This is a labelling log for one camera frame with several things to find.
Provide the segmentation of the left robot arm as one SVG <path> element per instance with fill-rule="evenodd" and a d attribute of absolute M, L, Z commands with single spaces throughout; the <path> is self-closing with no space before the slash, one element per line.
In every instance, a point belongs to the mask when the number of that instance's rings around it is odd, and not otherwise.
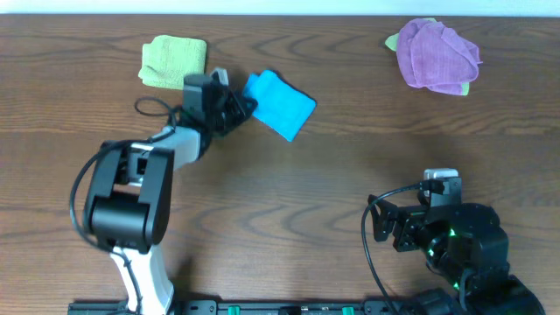
<path fill-rule="evenodd" d="M 84 312 L 166 314 L 174 287 L 160 243 L 171 212 L 173 173 L 199 160 L 213 137 L 225 136 L 250 118 L 257 101 L 218 85 L 186 90 L 182 104 L 164 107 L 166 125 L 142 140 L 104 142 L 82 167 L 91 178 L 83 218 L 75 210 L 79 182 L 73 183 L 69 210 L 78 235 L 113 259 L 128 299 L 115 306 L 93 305 Z"/>

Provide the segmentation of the blue cloth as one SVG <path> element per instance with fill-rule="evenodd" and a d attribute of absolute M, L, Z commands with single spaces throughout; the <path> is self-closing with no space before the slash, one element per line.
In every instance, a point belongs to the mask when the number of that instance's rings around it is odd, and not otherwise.
<path fill-rule="evenodd" d="M 295 139 L 317 106 L 311 97 L 270 70 L 260 74 L 252 73 L 243 89 L 243 95 L 257 101 L 253 117 L 288 142 Z"/>

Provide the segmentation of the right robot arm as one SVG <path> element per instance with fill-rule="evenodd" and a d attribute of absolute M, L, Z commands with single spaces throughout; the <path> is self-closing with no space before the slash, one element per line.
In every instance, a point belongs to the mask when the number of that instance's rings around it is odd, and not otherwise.
<path fill-rule="evenodd" d="M 371 195 L 374 239 L 394 236 L 398 252 L 420 250 L 427 266 L 458 292 L 455 313 L 543 314 L 538 298 L 510 274 L 509 239 L 490 206 L 461 198 L 418 194 L 417 206 Z"/>

